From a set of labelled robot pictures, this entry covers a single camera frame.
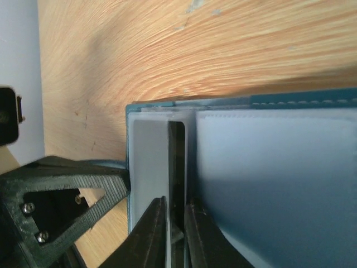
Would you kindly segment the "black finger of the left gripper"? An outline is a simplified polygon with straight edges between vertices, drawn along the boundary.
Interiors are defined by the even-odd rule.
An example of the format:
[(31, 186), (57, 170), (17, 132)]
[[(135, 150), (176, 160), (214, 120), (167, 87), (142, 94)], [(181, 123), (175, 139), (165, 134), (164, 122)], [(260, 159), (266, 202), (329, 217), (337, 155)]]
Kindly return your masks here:
[(75, 242), (130, 192), (114, 160), (57, 156), (1, 175), (1, 266), (84, 267)]

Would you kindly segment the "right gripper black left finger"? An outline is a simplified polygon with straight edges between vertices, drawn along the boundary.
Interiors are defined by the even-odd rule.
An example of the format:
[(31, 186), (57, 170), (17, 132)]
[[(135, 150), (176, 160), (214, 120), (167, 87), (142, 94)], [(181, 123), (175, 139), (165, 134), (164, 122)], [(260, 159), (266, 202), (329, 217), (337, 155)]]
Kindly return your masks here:
[(154, 198), (125, 241), (101, 267), (165, 267), (166, 198)]

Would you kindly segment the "teal leather card holder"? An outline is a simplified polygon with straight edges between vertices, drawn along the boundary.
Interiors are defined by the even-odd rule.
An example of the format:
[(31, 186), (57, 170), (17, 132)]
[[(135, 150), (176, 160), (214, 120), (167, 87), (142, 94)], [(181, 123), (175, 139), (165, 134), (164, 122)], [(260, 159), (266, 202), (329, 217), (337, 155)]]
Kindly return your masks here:
[(252, 267), (356, 266), (356, 89), (130, 104), (129, 234), (166, 198), (165, 267), (192, 267), (198, 198)]

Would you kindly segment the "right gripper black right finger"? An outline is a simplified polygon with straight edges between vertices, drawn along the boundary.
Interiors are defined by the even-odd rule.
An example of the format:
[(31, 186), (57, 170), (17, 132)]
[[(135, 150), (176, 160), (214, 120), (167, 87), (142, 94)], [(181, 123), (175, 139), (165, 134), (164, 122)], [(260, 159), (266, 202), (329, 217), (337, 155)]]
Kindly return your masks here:
[(185, 233), (192, 267), (252, 267), (225, 238), (198, 198), (185, 206)]

